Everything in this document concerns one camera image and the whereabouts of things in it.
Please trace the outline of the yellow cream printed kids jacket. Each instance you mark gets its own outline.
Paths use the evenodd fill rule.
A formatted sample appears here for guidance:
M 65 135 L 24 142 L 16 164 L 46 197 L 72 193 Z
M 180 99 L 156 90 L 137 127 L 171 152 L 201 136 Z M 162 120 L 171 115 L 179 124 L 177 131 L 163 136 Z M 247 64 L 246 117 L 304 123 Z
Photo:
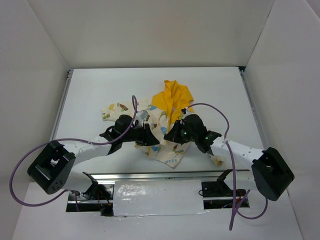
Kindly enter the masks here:
M 114 102 L 102 109 L 103 121 L 115 121 L 121 115 L 129 115 L 135 120 L 137 112 L 147 110 L 150 118 L 151 132 L 159 140 L 153 146 L 134 146 L 142 154 L 153 160 L 166 164 L 175 169 L 188 150 L 190 143 L 179 144 L 164 140 L 164 136 L 172 129 L 175 121 L 180 120 L 181 109 L 186 108 L 193 101 L 193 96 L 187 86 L 176 80 L 164 81 L 164 90 L 153 97 L 137 101 L 136 106 L 129 101 Z

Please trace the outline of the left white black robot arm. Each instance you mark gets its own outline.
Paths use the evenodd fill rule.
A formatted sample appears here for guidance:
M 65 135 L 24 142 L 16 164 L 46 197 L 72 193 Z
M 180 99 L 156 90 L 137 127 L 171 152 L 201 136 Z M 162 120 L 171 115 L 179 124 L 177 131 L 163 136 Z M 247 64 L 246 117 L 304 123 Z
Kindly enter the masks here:
M 67 189 L 81 193 L 88 200 L 96 199 L 100 193 L 107 192 L 105 187 L 98 184 L 89 173 L 78 173 L 72 168 L 82 162 L 111 155 L 124 142 L 134 142 L 143 147 L 159 144 L 150 124 L 123 114 L 113 126 L 90 143 L 49 142 L 29 166 L 27 173 L 48 195 Z

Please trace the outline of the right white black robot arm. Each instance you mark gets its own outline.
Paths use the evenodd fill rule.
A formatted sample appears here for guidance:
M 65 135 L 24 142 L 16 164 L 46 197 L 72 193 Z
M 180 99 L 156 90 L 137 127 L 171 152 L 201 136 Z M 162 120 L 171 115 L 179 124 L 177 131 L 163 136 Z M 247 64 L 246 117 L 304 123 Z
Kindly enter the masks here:
M 270 201 L 277 201 L 295 179 L 277 149 L 269 147 L 263 150 L 226 140 L 220 133 L 207 130 L 197 114 L 177 120 L 164 139 L 181 145 L 193 142 L 204 154 L 233 157 L 235 163 L 253 174 L 255 186 L 249 180 L 244 180 L 244 185 L 250 190 L 259 191 Z

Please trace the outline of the white foil cover plate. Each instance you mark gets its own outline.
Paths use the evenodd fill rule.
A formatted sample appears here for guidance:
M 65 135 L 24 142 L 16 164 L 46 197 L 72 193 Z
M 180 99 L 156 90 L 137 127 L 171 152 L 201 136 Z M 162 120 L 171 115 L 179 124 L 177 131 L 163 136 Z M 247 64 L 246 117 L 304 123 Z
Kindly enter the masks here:
M 200 180 L 117 181 L 113 215 L 184 216 L 203 214 Z

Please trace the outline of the aluminium front rail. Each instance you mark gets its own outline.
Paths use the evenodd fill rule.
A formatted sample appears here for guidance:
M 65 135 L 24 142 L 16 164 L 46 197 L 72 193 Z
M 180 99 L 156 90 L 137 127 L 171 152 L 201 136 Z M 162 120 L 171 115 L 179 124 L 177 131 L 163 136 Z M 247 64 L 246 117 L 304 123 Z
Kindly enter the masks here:
M 142 172 L 142 173 L 91 173 L 100 184 L 111 184 L 116 181 L 162 181 L 162 180 L 216 180 L 231 170 L 214 171 L 178 171 L 178 172 Z

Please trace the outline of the right aluminium side rail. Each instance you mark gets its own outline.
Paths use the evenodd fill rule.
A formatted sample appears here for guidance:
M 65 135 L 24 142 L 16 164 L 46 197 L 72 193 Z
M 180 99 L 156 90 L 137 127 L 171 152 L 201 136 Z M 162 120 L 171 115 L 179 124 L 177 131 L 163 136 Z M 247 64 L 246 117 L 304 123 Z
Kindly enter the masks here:
M 256 104 L 256 101 L 254 99 L 254 94 L 249 86 L 249 82 L 247 80 L 247 76 L 245 73 L 246 67 L 245 66 L 238 66 L 237 67 L 239 70 L 239 73 L 241 75 L 241 79 L 250 103 L 250 107 L 251 107 L 251 111 L 258 129 L 258 133 L 262 142 L 262 146 L 263 148 L 266 150 L 269 147 L 275 148 L 278 150 L 278 147 L 276 147 L 269 139 L 268 139 L 268 135 L 266 132 L 266 129 L 263 126 L 263 122 L 262 119 L 259 116 L 259 109 L 258 106 Z

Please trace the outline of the aluminium side rail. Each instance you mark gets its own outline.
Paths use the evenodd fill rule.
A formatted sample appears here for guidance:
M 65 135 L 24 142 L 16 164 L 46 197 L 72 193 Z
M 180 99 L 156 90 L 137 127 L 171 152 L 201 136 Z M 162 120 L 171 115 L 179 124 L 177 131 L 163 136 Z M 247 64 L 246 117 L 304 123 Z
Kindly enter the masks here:
M 68 71 L 68 73 L 67 73 L 67 78 L 66 78 L 66 81 L 65 81 L 64 89 L 63 89 L 63 92 L 62 92 L 62 96 L 61 96 L 61 99 L 60 99 L 60 102 L 59 102 L 59 106 L 58 106 L 57 114 L 56 114 L 56 117 L 55 117 L 54 125 L 53 125 L 52 131 L 51 131 L 51 135 L 50 135 L 50 138 L 49 138 L 50 141 L 54 140 L 56 135 L 57 135 L 57 131 L 58 131 L 58 128 L 59 128 L 61 115 L 62 115 L 63 108 L 64 108 L 64 105 L 65 105 L 65 101 L 66 101 L 66 97 L 67 97 L 67 94 L 68 94 L 70 82 L 71 82 L 71 79 L 72 79 L 72 76 L 73 76 L 73 72 L 74 72 L 74 69 L 70 69 Z
M 251 111 L 258 129 L 258 133 L 262 142 L 262 146 L 263 148 L 266 150 L 269 147 L 275 148 L 278 150 L 278 147 L 276 147 L 269 139 L 268 139 L 268 135 L 266 132 L 266 129 L 263 126 L 263 122 L 262 119 L 259 116 L 259 109 L 258 106 L 256 104 L 256 101 L 254 99 L 254 94 L 249 86 L 249 82 L 247 80 L 247 76 L 245 73 L 246 67 L 245 66 L 238 66 L 237 67 L 239 70 L 239 73 L 241 75 L 241 79 L 250 103 L 250 107 L 251 107 Z

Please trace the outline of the left aluminium side rail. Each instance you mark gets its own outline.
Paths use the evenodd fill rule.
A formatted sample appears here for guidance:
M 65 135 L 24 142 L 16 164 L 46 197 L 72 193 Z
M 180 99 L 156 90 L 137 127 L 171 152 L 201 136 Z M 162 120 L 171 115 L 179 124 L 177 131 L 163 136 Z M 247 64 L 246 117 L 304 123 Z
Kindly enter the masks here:
M 56 114 L 56 117 L 55 117 L 54 125 L 53 125 L 52 131 L 51 131 L 51 135 L 50 135 L 50 138 L 49 138 L 50 141 L 54 140 L 56 135 L 57 135 L 57 131 L 58 131 L 58 128 L 59 128 L 61 115 L 62 115 L 63 108 L 64 108 L 64 105 L 65 105 L 65 101 L 66 101 L 66 97 L 67 97 L 67 94 L 68 94 L 70 82 L 71 82 L 71 79 L 72 79 L 72 76 L 73 76 L 73 72 L 74 72 L 74 69 L 70 69 L 68 71 L 68 73 L 67 73 L 67 78 L 66 78 L 66 81 L 65 81 L 64 89 L 63 89 L 63 92 L 62 92 L 62 96 L 61 96 L 61 99 L 60 99 L 60 102 L 59 102 L 59 106 L 58 106 L 57 114 Z

